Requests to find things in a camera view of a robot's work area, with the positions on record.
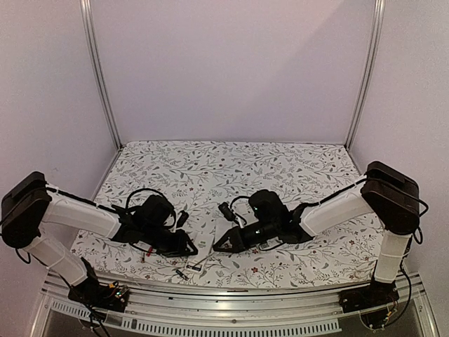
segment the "floral pattern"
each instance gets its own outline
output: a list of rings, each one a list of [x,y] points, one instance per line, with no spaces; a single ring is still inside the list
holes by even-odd
[[[124,147],[96,201],[123,206],[141,187],[163,192],[176,210],[189,213],[188,232],[217,237],[230,224],[217,205],[237,195],[267,188],[290,208],[317,201],[358,178],[343,146],[285,143],[192,141],[131,142]],[[132,205],[148,194],[137,194]],[[239,213],[254,220],[244,202]],[[304,244],[273,251],[213,253],[201,274],[184,270],[186,258],[146,257],[127,244],[80,231],[72,252],[94,268],[133,278],[233,288],[296,288],[365,281],[370,278],[382,241],[374,215],[337,225]],[[175,271],[181,269],[188,280]]]

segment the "white backdrop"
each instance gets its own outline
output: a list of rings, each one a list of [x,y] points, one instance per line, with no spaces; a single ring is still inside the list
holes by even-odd
[[[388,1],[370,91],[353,153],[415,179],[430,205],[424,243],[410,253],[441,336],[449,336],[449,3]]]
[[[79,2],[0,1],[0,65],[0,198],[35,170],[92,197],[114,147]],[[74,238],[73,230],[51,229],[66,244]],[[0,336],[29,335],[45,275],[0,239]]]
[[[123,142],[343,143],[374,1],[93,1]]]

